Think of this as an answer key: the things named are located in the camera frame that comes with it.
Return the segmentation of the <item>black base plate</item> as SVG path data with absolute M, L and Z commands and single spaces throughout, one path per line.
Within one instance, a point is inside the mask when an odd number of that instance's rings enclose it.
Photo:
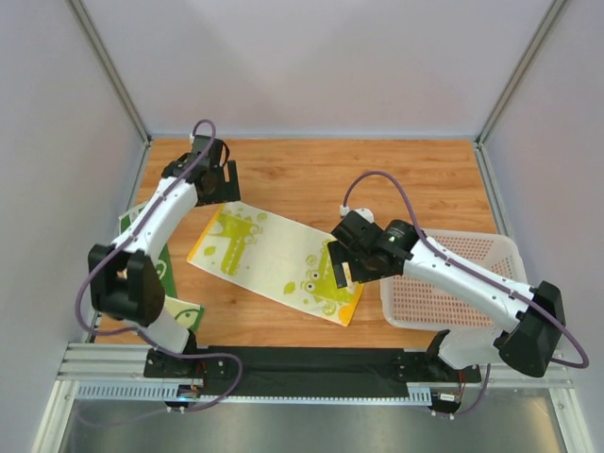
M 438 382 L 479 383 L 480 371 L 461 371 L 424 352 L 389 348 L 326 348 L 269 346 L 211 346 L 210 359 L 180 360 L 150 350 L 143 369 L 146 378 L 201 379 L 205 394 L 221 394 L 237 376 L 236 396 L 286 397 L 402 397 L 408 385 Z

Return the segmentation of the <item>white plastic basket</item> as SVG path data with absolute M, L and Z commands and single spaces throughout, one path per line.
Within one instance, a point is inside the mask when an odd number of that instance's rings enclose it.
M 524 263 L 515 242 L 498 234 L 427 228 L 444 249 L 506 279 L 526 282 Z M 470 305 L 421 280 L 406 276 L 380 281 L 386 321 L 398 328 L 439 331 L 487 327 L 493 322 Z

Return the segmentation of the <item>right aluminium frame post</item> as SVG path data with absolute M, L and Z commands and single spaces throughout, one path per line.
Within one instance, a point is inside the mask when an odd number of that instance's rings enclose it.
M 506 108 L 512 101 L 515 93 L 519 89 L 531 66 L 537 59 L 549 35 L 553 32 L 557 22 L 561 19 L 567 7 L 571 4 L 568 0 L 550 1 L 543 18 L 540 20 L 535 31 L 532 33 L 528 44 L 523 51 L 520 59 L 514 66 L 510 77 L 508 78 L 502 92 L 491 109 L 484 125 L 475 138 L 477 149 L 482 149 L 487 140 L 495 131 L 500 118 Z

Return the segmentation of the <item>aluminium frame post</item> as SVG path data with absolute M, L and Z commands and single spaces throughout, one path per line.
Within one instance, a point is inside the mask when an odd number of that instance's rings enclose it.
M 537 59 L 549 35 L 553 32 L 557 22 L 561 19 L 567 7 L 571 4 L 568 0 L 550 1 L 543 18 L 540 20 L 535 31 L 532 33 L 528 44 L 523 51 L 520 59 L 514 66 L 510 77 L 508 78 L 502 92 L 491 109 L 484 125 L 475 138 L 477 149 L 482 149 L 487 140 L 495 131 L 500 118 L 506 108 L 512 101 L 515 93 L 519 89 L 531 66 Z
M 146 146 L 148 146 L 152 142 L 152 135 L 144 123 L 139 110 L 136 108 L 123 79 L 119 75 L 117 67 L 114 64 L 85 3 L 81 0 L 66 0 L 65 3 L 72 12 L 75 22 L 92 49 L 94 57 L 98 61 L 105 77 L 114 90 L 127 118 L 133 125 L 139 138 Z

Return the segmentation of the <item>green patterned towel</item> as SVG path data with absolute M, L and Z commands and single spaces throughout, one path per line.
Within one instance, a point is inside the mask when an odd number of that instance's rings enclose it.
M 124 233 L 137 219 L 146 203 L 134 206 L 123 213 L 118 219 L 118 231 Z M 168 246 L 165 245 L 156 263 L 156 272 L 159 281 L 165 290 L 164 307 L 175 318 L 175 320 L 193 333 L 196 333 L 201 325 L 205 309 L 197 304 L 185 302 L 176 297 L 176 280 L 172 266 L 171 255 Z

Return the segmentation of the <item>cream yellow crocodile towel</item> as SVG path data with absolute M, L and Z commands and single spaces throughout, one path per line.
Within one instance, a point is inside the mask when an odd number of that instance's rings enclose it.
M 346 327 L 362 286 L 339 288 L 328 252 L 333 236 L 242 202 L 222 205 L 187 262 L 284 306 Z

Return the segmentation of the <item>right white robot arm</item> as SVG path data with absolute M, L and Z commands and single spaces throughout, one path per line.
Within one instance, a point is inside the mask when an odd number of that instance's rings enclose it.
M 422 230 L 393 220 L 386 228 L 350 211 L 327 245 L 337 287 L 403 276 L 428 283 L 491 320 L 488 327 L 439 331 L 428 353 L 452 369 L 503 362 L 532 377 L 545 375 L 565 325 L 561 290 L 542 281 L 502 277 L 466 260 Z

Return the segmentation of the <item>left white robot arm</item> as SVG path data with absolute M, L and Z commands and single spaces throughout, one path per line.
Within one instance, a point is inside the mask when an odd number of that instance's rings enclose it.
M 92 307 L 135 329 L 164 356 L 192 359 L 191 330 L 165 308 L 156 266 L 161 250 L 193 209 L 239 201 L 236 162 L 224 141 L 194 134 L 188 153 L 170 162 L 142 212 L 109 245 L 88 255 Z

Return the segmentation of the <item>aluminium front rail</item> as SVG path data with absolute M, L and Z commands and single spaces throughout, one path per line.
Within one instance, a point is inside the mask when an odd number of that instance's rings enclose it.
M 143 366 L 150 350 L 143 344 L 68 344 L 58 371 L 58 378 L 73 380 L 112 379 L 141 380 Z M 521 375 L 504 364 L 492 365 L 489 387 L 553 388 L 574 387 L 570 372 L 563 366 L 551 365 L 544 377 Z

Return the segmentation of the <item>left aluminium frame post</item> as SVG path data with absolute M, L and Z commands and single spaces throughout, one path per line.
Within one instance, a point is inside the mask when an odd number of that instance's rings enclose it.
M 119 75 L 117 67 L 114 64 L 85 3 L 81 0 L 66 0 L 65 3 L 72 12 L 75 22 L 92 49 L 94 57 L 98 61 L 105 77 L 114 90 L 127 118 L 133 125 L 139 138 L 146 146 L 148 146 L 152 142 L 152 135 L 144 123 L 139 110 L 136 108 L 123 79 Z

